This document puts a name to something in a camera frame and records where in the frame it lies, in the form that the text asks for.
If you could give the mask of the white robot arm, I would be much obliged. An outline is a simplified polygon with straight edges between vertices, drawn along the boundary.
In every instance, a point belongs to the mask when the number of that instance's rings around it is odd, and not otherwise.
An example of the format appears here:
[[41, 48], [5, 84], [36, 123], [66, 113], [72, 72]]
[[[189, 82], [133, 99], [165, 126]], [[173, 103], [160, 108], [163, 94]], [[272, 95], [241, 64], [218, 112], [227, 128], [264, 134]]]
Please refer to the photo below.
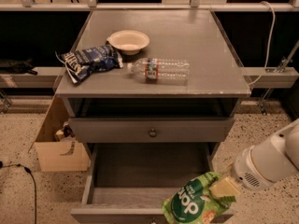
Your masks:
[[209, 188], [215, 198], [237, 196], [241, 187], [268, 189], [279, 180], [299, 173], [299, 119], [268, 136], [257, 146], [240, 152]]

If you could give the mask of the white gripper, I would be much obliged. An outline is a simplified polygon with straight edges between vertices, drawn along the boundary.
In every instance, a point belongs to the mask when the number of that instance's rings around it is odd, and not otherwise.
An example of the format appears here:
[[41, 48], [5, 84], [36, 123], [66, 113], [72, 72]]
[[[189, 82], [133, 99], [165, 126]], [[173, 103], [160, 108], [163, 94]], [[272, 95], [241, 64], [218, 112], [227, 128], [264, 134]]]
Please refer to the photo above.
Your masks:
[[257, 170], [251, 157], [253, 146], [239, 153], [232, 165], [231, 174], [224, 175], [214, 182], [209, 190], [215, 198], [238, 196], [241, 193], [240, 184], [252, 191], [268, 189], [274, 185]]

